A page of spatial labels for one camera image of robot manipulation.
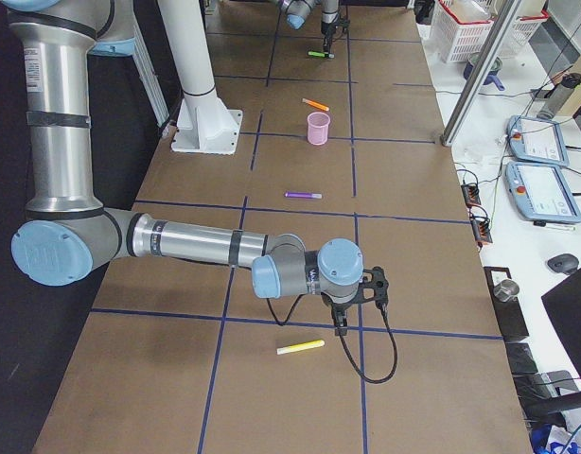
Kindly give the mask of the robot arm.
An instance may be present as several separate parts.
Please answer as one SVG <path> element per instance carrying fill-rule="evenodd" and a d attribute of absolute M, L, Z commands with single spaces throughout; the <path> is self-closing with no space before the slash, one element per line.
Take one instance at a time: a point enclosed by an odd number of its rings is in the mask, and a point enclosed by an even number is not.
<path fill-rule="evenodd" d="M 280 12 L 285 16 L 287 24 L 294 30 L 300 29 L 307 18 L 318 6 L 321 7 L 321 33 L 323 35 L 323 52 L 331 54 L 334 35 L 340 27 L 347 30 L 348 22 L 341 15 L 338 0 L 273 0 Z"/>
<path fill-rule="evenodd" d="M 307 251 L 294 235 L 183 224 L 107 208 L 93 190 L 87 57 L 130 55 L 130 1 L 9 1 L 9 27 L 26 66 L 35 193 L 11 240 L 17 267 L 46 286 L 66 286 L 127 256 L 163 256 L 252 273 L 256 296 L 320 295 L 339 336 L 365 300 L 361 250 L 335 238 Z"/>

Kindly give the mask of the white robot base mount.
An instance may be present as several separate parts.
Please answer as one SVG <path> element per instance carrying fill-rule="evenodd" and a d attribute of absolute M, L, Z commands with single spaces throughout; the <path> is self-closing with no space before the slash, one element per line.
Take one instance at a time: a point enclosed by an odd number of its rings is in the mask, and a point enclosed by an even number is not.
<path fill-rule="evenodd" d="M 243 112 L 228 109 L 218 96 L 200 3 L 161 0 L 158 6 L 183 92 L 172 149 L 233 154 Z"/>

